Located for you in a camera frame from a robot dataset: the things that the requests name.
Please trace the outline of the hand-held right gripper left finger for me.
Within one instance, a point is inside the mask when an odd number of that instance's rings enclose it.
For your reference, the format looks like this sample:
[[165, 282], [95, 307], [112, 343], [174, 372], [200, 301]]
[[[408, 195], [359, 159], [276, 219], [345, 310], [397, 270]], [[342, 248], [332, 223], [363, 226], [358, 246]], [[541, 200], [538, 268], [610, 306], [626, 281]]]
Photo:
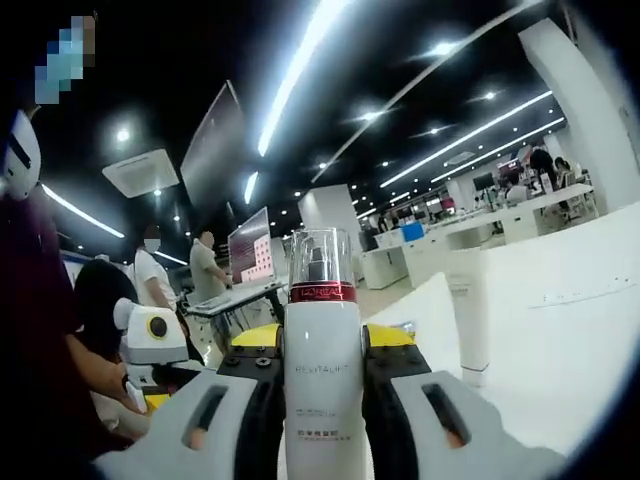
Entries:
[[274, 479], [285, 418], [282, 327], [238, 335], [151, 416], [148, 433], [94, 462], [104, 479]]

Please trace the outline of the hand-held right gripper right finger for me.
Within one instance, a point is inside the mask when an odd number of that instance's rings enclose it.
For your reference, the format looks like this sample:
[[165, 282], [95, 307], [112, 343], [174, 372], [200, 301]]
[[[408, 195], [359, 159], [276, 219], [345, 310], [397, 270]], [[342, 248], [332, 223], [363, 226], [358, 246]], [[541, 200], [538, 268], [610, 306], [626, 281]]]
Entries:
[[363, 327], [362, 414], [378, 479], [556, 479], [564, 456], [528, 447], [498, 409], [431, 370], [406, 331]]

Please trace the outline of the person's left hand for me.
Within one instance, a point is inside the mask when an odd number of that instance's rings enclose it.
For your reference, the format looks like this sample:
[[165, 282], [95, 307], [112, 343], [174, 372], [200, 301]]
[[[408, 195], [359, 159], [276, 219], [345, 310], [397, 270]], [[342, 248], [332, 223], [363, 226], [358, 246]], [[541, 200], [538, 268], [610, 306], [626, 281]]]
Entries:
[[125, 377], [127, 371], [122, 362], [113, 362], [100, 358], [97, 375], [96, 388], [100, 393], [123, 404], [131, 402], [126, 387], [127, 380]]

